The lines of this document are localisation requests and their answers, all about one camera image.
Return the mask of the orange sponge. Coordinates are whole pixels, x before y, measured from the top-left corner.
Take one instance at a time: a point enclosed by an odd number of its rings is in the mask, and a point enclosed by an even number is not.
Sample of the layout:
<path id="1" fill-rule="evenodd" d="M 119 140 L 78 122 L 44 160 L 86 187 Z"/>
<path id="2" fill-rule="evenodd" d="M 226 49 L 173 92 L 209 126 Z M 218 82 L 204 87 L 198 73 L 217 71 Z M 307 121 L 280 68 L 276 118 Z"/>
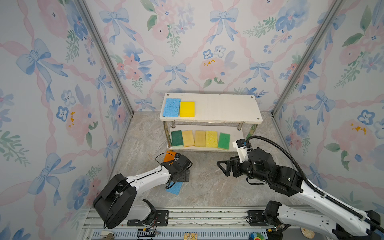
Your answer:
<path id="1" fill-rule="evenodd" d="M 163 162 L 166 163 L 169 161 L 174 161 L 176 159 L 176 155 L 177 155 L 177 153 L 175 153 L 173 151 L 167 151 L 165 154 Z"/>

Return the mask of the blue sponge front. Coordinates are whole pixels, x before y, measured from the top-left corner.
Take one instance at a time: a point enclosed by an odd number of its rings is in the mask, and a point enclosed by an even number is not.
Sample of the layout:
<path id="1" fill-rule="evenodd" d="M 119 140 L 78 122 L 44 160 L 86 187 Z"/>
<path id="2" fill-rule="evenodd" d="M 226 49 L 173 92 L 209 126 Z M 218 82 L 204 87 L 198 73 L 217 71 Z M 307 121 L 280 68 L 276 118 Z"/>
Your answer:
<path id="1" fill-rule="evenodd" d="M 169 185 L 166 186 L 166 192 L 178 196 L 180 194 L 182 186 L 183 182 L 171 182 Z"/>

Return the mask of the blue sponge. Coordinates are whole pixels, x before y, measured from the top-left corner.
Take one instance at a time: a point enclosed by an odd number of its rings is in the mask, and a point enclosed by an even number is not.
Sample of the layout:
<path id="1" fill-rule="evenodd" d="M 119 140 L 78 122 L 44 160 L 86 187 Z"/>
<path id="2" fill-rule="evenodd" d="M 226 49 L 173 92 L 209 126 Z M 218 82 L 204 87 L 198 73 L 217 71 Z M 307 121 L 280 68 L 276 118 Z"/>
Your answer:
<path id="1" fill-rule="evenodd" d="M 177 118 L 180 114 L 181 99 L 166 99 L 163 117 Z"/>
<path id="2" fill-rule="evenodd" d="M 166 186 L 166 192 L 178 196 L 180 194 L 182 186 L 183 182 L 171 182 L 169 185 Z"/>

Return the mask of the light green sponge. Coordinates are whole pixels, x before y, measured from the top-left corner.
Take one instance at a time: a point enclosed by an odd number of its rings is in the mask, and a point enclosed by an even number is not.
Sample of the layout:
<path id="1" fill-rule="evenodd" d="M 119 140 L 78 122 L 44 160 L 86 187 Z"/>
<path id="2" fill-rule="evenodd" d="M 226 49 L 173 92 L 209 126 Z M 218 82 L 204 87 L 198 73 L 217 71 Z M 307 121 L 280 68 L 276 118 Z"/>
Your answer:
<path id="1" fill-rule="evenodd" d="M 226 133 L 220 133 L 218 149 L 229 150 L 230 149 L 231 135 Z"/>

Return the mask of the dark green scouring sponge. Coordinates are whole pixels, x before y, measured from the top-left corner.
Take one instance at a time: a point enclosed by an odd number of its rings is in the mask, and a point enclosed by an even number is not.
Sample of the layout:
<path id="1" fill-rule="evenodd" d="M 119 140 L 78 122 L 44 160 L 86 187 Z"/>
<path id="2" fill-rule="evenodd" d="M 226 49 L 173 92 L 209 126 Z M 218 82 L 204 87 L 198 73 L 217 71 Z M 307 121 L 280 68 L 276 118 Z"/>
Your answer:
<path id="1" fill-rule="evenodd" d="M 173 147 L 178 147 L 178 146 L 183 146 L 184 145 L 182 131 L 173 131 L 173 132 L 171 132 L 171 137 L 172 137 L 172 146 Z"/>

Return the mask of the bright yellow porous sponge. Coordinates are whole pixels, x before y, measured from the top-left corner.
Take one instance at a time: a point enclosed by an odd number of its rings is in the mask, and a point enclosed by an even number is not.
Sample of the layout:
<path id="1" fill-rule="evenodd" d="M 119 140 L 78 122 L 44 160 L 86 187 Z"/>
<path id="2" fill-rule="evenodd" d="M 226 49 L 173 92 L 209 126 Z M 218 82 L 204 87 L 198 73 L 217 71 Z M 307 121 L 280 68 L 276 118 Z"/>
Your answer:
<path id="1" fill-rule="evenodd" d="M 216 131 L 206 131 L 206 147 L 207 148 L 218 147 L 218 133 Z"/>

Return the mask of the blue sponge back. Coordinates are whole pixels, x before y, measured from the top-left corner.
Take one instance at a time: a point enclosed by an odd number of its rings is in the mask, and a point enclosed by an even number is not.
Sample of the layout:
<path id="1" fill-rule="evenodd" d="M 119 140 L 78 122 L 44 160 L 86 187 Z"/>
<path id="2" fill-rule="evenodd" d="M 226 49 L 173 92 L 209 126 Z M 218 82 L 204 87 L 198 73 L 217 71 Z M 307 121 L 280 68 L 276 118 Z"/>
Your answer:
<path id="1" fill-rule="evenodd" d="M 181 99 L 166 99 L 163 117 L 177 118 L 180 114 Z"/>

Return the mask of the small yellow sponge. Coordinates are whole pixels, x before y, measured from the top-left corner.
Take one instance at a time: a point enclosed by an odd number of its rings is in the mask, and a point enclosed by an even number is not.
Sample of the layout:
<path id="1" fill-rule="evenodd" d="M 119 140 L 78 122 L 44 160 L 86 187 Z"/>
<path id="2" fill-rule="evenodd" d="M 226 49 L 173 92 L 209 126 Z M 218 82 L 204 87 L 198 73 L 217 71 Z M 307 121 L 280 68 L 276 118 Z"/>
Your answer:
<path id="1" fill-rule="evenodd" d="M 183 101 L 180 104 L 180 117 L 181 118 L 194 118 L 195 117 L 195 102 Z"/>

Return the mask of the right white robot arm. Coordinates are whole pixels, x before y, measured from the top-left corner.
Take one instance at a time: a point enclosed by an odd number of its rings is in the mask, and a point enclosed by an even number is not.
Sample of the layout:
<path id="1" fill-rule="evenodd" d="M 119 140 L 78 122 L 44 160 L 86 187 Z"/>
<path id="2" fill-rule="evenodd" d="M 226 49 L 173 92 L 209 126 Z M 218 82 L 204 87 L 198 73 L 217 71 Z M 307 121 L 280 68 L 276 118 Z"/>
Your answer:
<path id="1" fill-rule="evenodd" d="M 308 229 L 337 240 L 379 240 L 381 216 L 374 211 L 361 211 L 346 205 L 322 192 L 304 175 L 290 168 L 279 166 L 272 155 L 260 148 L 238 149 L 238 156 L 217 162 L 225 176 L 246 176 L 247 182 L 267 185 L 273 191 L 293 197 L 313 207 L 319 214 L 288 207 L 277 201 L 269 201 L 266 208 L 247 217 L 250 225 L 278 226 L 284 231 L 288 225 Z"/>

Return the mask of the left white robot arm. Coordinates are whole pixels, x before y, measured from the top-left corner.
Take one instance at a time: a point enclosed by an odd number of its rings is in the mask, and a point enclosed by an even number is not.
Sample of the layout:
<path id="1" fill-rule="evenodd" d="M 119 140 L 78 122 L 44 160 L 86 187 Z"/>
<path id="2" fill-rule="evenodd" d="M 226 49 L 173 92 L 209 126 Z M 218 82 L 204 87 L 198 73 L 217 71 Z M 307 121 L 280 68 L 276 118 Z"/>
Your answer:
<path id="1" fill-rule="evenodd" d="M 171 161 L 159 165 L 143 174 L 125 177 L 117 174 L 111 178 L 93 202 L 93 208 L 104 222 L 103 228 L 113 229 L 123 221 L 149 226 L 156 222 L 157 209 L 142 193 L 160 185 L 167 188 L 180 182 L 193 163 L 184 155 L 172 155 Z"/>

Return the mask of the white two-tier metal shelf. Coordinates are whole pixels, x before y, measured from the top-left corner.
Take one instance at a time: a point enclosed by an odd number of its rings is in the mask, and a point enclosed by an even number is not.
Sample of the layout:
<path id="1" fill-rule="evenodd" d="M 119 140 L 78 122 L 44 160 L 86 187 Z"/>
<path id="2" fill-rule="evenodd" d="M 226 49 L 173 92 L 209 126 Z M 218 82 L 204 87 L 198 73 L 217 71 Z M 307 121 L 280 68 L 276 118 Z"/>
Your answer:
<path id="1" fill-rule="evenodd" d="M 195 103 L 195 116 L 182 118 L 165 117 L 164 109 L 167 99 L 180 99 L 182 102 Z M 232 143 L 245 138 L 244 125 L 257 127 L 263 122 L 258 103 L 253 95 L 219 95 L 219 94 L 191 94 L 191 93 L 166 93 L 160 113 L 163 123 L 168 149 L 174 151 L 218 151 L 235 152 Z M 175 146 L 171 132 L 189 131 L 216 131 L 217 134 L 230 135 L 228 150 L 203 147 Z"/>

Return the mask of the round wooden disc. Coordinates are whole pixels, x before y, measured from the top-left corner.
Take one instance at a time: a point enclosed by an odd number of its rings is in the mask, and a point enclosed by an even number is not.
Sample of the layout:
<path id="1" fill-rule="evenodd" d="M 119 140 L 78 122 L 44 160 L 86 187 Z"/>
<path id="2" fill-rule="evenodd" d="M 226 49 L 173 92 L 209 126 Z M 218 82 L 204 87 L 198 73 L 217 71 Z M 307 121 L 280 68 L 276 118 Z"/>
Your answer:
<path id="1" fill-rule="evenodd" d="M 315 232 L 314 231 L 311 231 L 311 230 L 308 230 L 308 229 L 305 229 L 305 228 L 301 228 L 301 233 L 303 234 L 303 236 L 309 240 L 312 240 L 315 238 Z"/>

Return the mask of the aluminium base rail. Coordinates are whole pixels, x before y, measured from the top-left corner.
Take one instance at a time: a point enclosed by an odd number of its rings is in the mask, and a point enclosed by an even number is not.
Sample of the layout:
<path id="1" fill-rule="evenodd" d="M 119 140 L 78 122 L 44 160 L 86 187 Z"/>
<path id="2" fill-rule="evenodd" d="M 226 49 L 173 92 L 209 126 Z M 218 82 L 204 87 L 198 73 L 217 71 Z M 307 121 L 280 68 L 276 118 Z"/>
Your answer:
<path id="1" fill-rule="evenodd" d="M 299 211 L 319 214 L 310 207 L 288 206 Z M 149 226 L 123 221 L 113 229 L 104 223 L 95 210 L 90 210 L 82 227 L 80 240 L 309 240 L 301 227 L 289 225 L 284 231 L 278 226 L 250 225 L 249 214 L 262 207 L 159 208 L 156 222 Z M 315 232 L 313 240 L 327 236 Z"/>

